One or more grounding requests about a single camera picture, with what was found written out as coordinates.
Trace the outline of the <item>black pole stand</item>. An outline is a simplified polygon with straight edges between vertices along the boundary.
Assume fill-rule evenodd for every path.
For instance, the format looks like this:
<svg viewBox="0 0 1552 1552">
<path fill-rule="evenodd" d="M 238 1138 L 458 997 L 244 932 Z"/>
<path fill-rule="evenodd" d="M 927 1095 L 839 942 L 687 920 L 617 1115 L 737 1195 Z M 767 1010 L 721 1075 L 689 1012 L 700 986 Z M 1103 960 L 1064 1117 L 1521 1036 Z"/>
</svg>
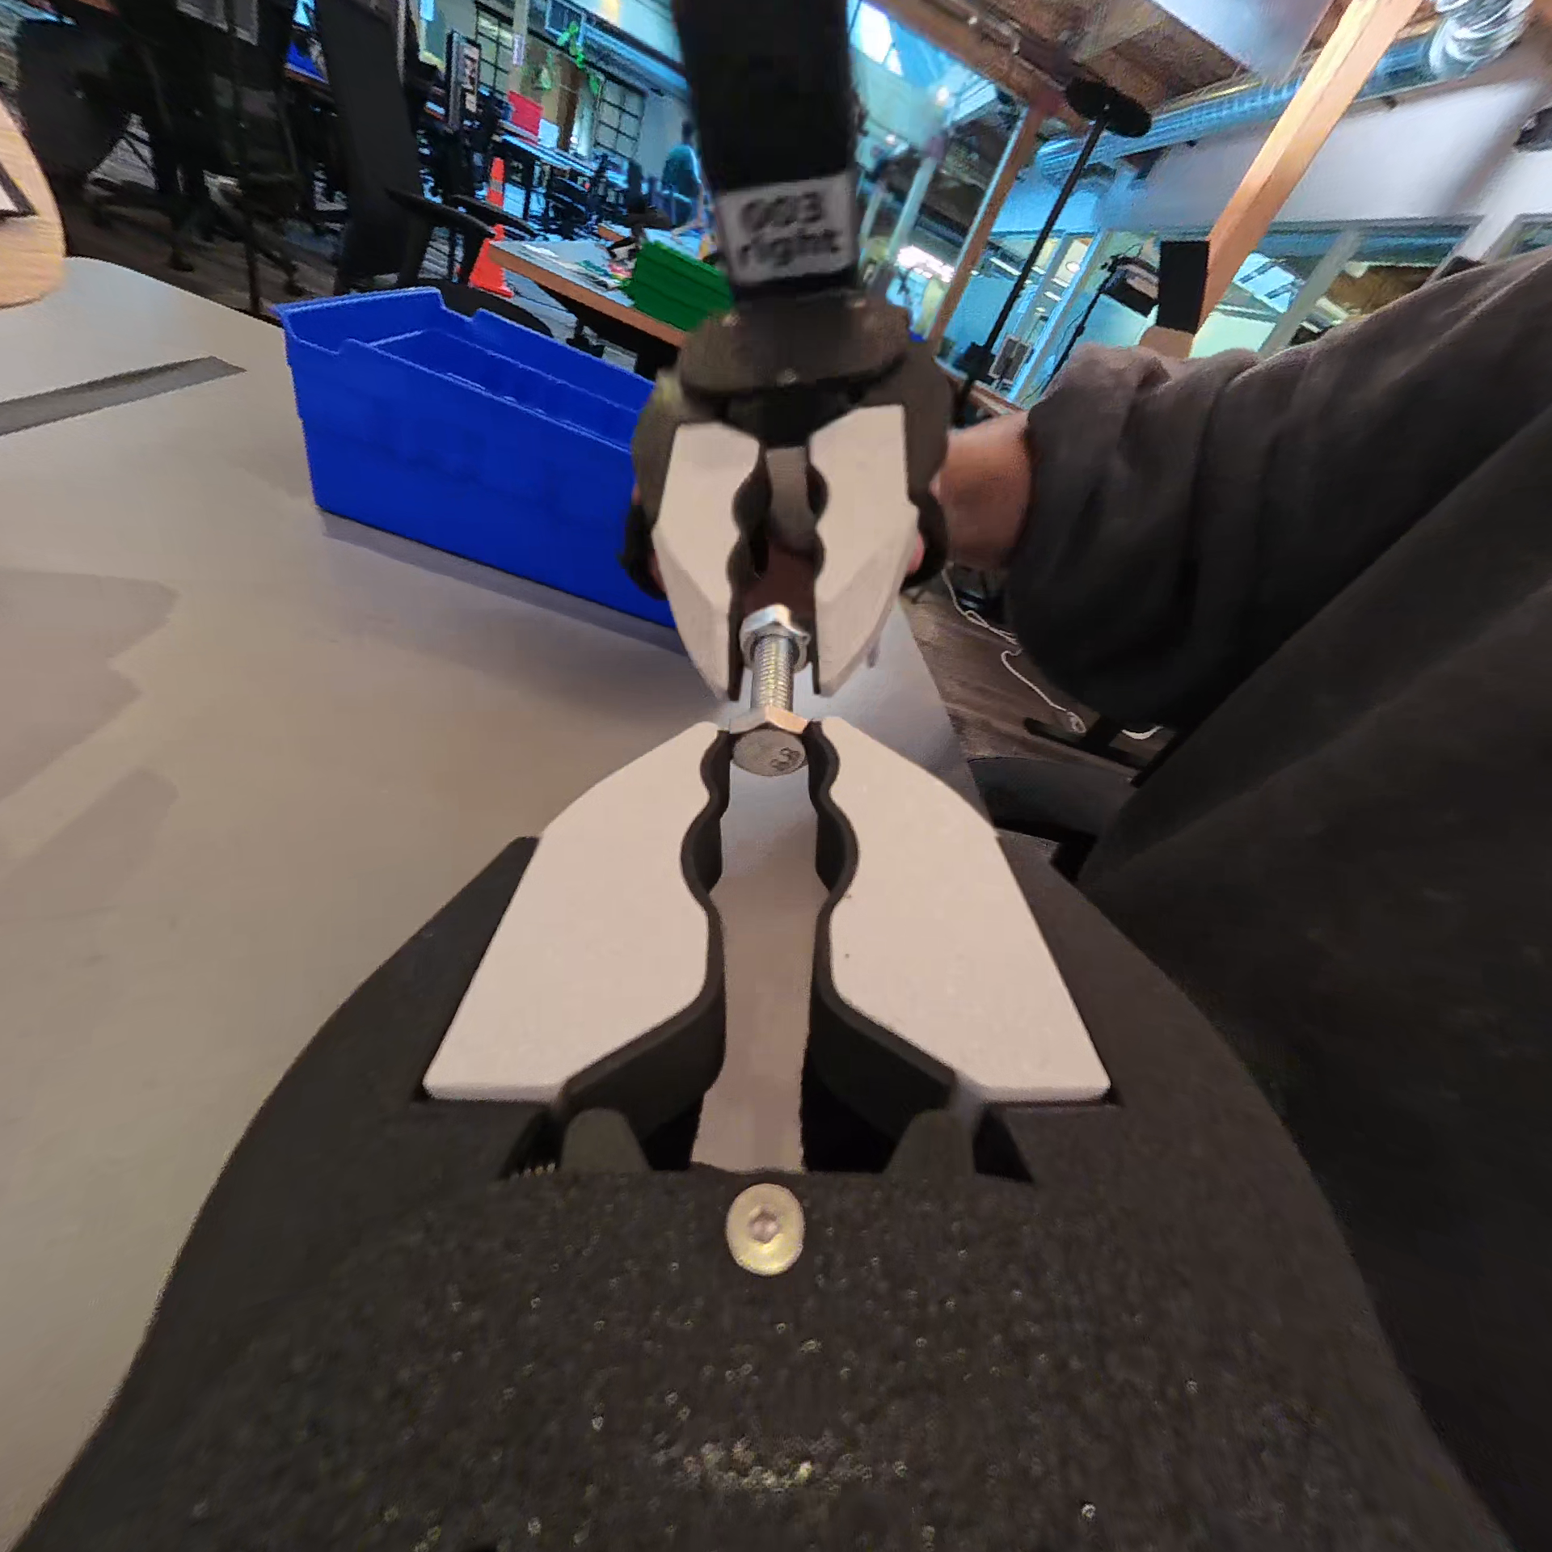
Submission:
<svg viewBox="0 0 1552 1552">
<path fill-rule="evenodd" d="M 1040 258 L 1042 245 L 1053 234 L 1066 201 L 1072 197 L 1088 158 L 1094 155 L 1096 144 L 1109 131 L 1114 131 L 1123 138 L 1136 138 L 1151 127 L 1151 114 L 1142 101 L 1097 77 L 1079 75 L 1072 79 L 1062 92 L 1062 99 L 1072 112 L 1088 123 L 1086 132 L 1079 136 L 1079 149 L 1066 169 L 1064 180 L 1057 186 L 1057 192 L 1044 206 L 1044 221 L 1035 232 L 1014 280 L 1001 297 L 1001 306 L 996 312 L 996 317 L 979 336 L 970 334 L 968 343 L 959 356 L 942 356 L 944 367 L 951 367 L 957 373 L 959 386 L 955 417 L 964 415 L 964 404 L 974 397 L 977 384 L 987 378 L 988 365 L 996 354 L 996 339 L 1012 313 L 1022 289 L 1027 286 L 1036 260 Z M 1031 105 L 1024 112 L 1012 140 L 1009 140 L 1003 149 L 996 177 L 985 190 L 975 219 L 972 221 L 957 254 L 953 284 L 948 291 L 944 291 L 942 302 L 937 310 L 935 328 L 939 336 L 944 334 L 950 323 L 959 323 L 963 301 L 968 297 L 968 288 L 974 284 L 979 264 L 992 243 L 996 221 L 1001 216 L 1011 193 L 1016 192 L 1022 173 L 1038 162 L 1036 131 L 1040 125 L 1042 116 L 1036 107 Z"/>
</svg>

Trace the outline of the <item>wooden table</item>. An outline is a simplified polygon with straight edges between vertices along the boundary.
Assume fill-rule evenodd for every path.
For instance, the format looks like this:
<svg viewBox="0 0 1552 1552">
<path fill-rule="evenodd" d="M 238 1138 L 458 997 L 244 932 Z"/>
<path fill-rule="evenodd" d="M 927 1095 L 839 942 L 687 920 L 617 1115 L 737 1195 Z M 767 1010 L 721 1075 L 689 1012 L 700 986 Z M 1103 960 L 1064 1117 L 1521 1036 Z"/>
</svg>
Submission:
<svg viewBox="0 0 1552 1552">
<path fill-rule="evenodd" d="M 648 230 L 645 240 L 671 241 L 697 258 L 689 243 Z M 571 341 L 597 339 L 630 356 L 634 369 L 650 376 L 667 367 L 687 334 L 634 308 L 624 291 L 639 245 L 604 245 L 595 240 L 503 240 L 491 253 L 515 277 L 534 282 L 567 308 L 575 319 Z"/>
</svg>

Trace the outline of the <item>grey desk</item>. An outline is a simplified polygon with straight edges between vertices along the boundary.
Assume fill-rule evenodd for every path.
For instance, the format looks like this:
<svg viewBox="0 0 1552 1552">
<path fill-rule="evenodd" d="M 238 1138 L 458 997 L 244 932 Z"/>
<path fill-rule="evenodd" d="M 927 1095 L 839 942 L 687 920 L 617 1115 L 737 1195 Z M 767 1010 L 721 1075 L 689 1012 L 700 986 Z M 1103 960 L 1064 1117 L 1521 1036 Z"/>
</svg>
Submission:
<svg viewBox="0 0 1552 1552">
<path fill-rule="evenodd" d="M 281 330 L 4 310 L 4 1546 L 323 1019 L 715 709 L 671 631 L 320 513 Z"/>
</svg>

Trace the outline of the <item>orange traffic cone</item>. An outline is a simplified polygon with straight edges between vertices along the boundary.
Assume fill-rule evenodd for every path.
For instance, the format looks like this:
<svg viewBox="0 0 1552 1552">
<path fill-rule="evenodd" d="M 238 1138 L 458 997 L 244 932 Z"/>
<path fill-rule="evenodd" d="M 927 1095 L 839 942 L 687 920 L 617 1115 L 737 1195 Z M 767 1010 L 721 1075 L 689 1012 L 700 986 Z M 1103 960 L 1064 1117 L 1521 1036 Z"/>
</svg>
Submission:
<svg viewBox="0 0 1552 1552">
<path fill-rule="evenodd" d="M 467 284 L 495 297 L 514 299 L 515 293 L 508 282 L 508 271 L 491 253 L 491 241 L 499 243 L 508 236 L 504 225 L 504 175 L 504 160 L 501 156 L 491 156 L 486 182 L 478 192 L 478 208 L 475 210 L 478 221 L 490 228 L 490 234 L 471 251 Z"/>
</svg>

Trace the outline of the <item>silver ventilation duct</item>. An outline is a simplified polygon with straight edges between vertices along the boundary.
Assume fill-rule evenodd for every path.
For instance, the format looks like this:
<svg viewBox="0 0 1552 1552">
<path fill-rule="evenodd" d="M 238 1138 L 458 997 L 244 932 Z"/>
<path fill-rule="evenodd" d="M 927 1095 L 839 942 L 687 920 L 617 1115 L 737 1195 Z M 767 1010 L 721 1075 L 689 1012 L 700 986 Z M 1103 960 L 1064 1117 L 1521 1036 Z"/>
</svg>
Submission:
<svg viewBox="0 0 1552 1552">
<path fill-rule="evenodd" d="M 1497 62 L 1532 25 L 1537 1 L 1432 1 L 1437 18 L 1426 70 L 1436 84 L 1460 81 Z"/>
</svg>

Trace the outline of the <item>black office chair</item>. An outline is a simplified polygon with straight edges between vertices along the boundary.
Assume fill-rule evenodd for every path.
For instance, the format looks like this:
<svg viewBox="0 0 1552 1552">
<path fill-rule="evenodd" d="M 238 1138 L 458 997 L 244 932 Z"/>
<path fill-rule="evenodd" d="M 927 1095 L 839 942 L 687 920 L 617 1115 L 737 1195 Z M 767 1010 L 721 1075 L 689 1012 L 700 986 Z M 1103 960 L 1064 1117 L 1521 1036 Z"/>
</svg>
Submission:
<svg viewBox="0 0 1552 1552">
<path fill-rule="evenodd" d="M 345 221 L 336 260 L 334 295 L 373 291 L 386 278 L 397 288 L 421 286 L 421 264 L 434 232 L 460 241 L 454 278 L 430 288 L 464 317 L 478 310 L 551 336 L 549 326 L 515 301 L 467 284 L 475 245 L 490 234 L 475 214 L 477 197 L 456 188 L 449 199 L 423 193 L 418 138 L 405 97 L 401 33 L 366 3 L 320 1 L 314 9 L 329 90 L 342 142 Z M 506 212 L 519 236 L 532 227 Z"/>
</svg>

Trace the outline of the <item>wooden beam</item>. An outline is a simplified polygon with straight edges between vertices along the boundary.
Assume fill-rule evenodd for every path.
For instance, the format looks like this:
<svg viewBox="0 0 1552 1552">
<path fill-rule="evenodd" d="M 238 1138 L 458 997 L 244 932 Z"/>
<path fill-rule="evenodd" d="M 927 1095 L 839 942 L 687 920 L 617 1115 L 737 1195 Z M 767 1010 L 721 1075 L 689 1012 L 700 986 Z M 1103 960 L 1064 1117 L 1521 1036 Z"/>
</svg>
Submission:
<svg viewBox="0 0 1552 1552">
<path fill-rule="evenodd" d="M 1351 1 L 1345 7 L 1208 232 L 1199 321 L 1221 302 L 1238 267 L 1258 247 L 1415 9 L 1415 1 Z"/>
</svg>

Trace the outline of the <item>person's right hand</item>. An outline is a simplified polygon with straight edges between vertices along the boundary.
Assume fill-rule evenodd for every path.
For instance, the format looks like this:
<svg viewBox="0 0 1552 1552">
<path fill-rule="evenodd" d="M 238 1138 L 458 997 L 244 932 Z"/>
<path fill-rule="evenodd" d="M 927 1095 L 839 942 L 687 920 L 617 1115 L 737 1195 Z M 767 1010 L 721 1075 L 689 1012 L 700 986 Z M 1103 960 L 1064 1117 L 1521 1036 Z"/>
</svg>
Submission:
<svg viewBox="0 0 1552 1552">
<path fill-rule="evenodd" d="M 944 565 L 1003 576 L 1014 565 L 1035 491 L 1033 410 L 998 413 L 948 434 L 931 491 L 944 519 L 940 557 L 915 552 L 909 580 Z"/>
</svg>

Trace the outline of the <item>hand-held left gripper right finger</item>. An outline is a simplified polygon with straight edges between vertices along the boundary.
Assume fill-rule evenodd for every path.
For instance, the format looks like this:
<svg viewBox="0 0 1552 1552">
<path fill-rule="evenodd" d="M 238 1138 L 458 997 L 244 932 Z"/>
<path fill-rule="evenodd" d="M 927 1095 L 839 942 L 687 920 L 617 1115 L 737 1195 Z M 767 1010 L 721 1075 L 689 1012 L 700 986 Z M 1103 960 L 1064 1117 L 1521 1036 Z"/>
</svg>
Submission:
<svg viewBox="0 0 1552 1552">
<path fill-rule="evenodd" d="M 806 1095 L 878 1143 L 924 1112 L 1105 1102 L 1112 1078 L 990 820 L 842 718 L 806 731 L 826 888 Z"/>
</svg>

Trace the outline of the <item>blue plastic bin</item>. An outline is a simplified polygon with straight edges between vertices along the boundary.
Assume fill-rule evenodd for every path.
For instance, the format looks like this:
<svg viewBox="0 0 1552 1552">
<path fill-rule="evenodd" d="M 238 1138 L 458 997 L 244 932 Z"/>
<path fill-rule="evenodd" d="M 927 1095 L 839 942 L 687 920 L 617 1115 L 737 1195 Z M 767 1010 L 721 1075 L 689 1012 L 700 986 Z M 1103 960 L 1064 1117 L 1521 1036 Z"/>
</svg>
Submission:
<svg viewBox="0 0 1552 1552">
<path fill-rule="evenodd" d="M 429 286 L 277 313 L 321 511 L 672 626 L 619 559 L 648 378 Z"/>
</svg>

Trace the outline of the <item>silver bolt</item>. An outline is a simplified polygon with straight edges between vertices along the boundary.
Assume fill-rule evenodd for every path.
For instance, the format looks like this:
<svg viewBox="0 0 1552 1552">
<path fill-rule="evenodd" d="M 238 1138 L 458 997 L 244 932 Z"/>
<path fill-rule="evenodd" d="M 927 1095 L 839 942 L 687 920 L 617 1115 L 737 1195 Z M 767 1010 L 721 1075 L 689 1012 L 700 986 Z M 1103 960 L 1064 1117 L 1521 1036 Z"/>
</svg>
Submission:
<svg viewBox="0 0 1552 1552">
<path fill-rule="evenodd" d="M 743 689 L 741 701 L 724 716 L 732 764 L 757 777 L 802 770 L 809 757 L 809 718 L 794 705 L 793 685 L 746 672 Z"/>
</svg>

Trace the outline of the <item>person's dark clothing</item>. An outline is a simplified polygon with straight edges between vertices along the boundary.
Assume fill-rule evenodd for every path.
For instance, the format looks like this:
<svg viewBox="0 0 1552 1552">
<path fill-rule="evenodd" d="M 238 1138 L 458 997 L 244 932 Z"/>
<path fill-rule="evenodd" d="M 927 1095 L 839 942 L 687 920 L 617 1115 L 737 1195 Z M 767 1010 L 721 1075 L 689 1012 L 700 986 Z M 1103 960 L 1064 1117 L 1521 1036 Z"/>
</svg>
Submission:
<svg viewBox="0 0 1552 1552">
<path fill-rule="evenodd" d="M 1548 411 L 1256 665 L 1096 592 L 1055 668 L 1197 716 L 1083 871 L 1232 1040 L 1412 1385 L 1548 1548 Z"/>
</svg>

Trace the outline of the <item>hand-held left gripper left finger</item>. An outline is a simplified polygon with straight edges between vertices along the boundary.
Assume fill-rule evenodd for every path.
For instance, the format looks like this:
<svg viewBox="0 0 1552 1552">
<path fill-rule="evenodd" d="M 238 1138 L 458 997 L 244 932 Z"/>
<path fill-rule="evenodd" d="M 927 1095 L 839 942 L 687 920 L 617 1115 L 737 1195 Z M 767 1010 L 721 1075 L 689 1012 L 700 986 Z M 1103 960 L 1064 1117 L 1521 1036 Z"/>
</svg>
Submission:
<svg viewBox="0 0 1552 1552">
<path fill-rule="evenodd" d="M 637 1138 L 697 1110 L 724 1065 L 732 737 L 698 722 L 545 827 L 432 1056 L 440 1101 L 556 1121 L 621 1112 Z"/>
</svg>

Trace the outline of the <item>person's right forearm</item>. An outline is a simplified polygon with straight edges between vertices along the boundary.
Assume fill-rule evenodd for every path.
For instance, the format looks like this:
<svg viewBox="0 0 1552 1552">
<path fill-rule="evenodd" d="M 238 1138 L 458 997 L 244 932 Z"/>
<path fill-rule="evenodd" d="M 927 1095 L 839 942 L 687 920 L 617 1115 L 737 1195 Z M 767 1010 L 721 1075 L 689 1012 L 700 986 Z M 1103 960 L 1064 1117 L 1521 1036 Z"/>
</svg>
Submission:
<svg viewBox="0 0 1552 1552">
<path fill-rule="evenodd" d="M 1432 280 L 1269 358 L 1085 345 L 1024 422 L 1003 600 L 1083 705 L 1184 731 L 1345 596 L 1362 641 L 1548 580 L 1550 258 Z"/>
</svg>

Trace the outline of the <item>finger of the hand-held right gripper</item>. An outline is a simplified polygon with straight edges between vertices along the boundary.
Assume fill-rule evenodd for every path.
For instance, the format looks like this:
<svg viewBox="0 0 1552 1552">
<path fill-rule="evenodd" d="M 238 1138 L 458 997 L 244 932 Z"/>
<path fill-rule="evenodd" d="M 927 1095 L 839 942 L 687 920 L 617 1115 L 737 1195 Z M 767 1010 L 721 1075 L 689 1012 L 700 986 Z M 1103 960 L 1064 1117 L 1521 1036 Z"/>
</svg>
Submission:
<svg viewBox="0 0 1552 1552">
<path fill-rule="evenodd" d="M 905 408 L 859 406 L 817 430 L 807 465 L 820 476 L 820 563 L 813 578 L 813 681 L 837 696 L 878 652 L 918 548 L 907 487 Z"/>
<path fill-rule="evenodd" d="M 759 511 L 761 443 L 721 421 L 672 434 L 652 524 L 652 559 L 674 629 L 709 690 L 735 698 L 743 681 L 739 626 L 750 570 L 748 524 Z"/>
</svg>

